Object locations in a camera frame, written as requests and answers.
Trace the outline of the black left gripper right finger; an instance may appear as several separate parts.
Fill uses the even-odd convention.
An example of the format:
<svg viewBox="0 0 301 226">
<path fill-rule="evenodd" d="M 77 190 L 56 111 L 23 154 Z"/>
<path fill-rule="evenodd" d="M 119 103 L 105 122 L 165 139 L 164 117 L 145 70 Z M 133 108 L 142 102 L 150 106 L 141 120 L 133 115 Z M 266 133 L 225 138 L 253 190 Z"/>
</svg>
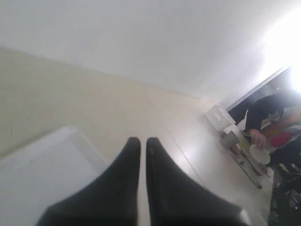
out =
<svg viewBox="0 0 301 226">
<path fill-rule="evenodd" d="M 186 175 L 160 140 L 146 142 L 146 184 L 153 226 L 243 226 L 243 208 L 208 191 Z"/>
</svg>

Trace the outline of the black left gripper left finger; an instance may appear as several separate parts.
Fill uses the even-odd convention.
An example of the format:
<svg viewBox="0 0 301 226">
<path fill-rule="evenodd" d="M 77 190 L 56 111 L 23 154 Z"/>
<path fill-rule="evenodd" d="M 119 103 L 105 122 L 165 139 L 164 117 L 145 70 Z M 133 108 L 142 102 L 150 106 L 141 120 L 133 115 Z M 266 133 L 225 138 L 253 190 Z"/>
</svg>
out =
<svg viewBox="0 0 301 226">
<path fill-rule="evenodd" d="M 91 184 L 50 206 L 39 226 L 135 226 L 141 142 L 130 137 L 113 163 Z"/>
</svg>

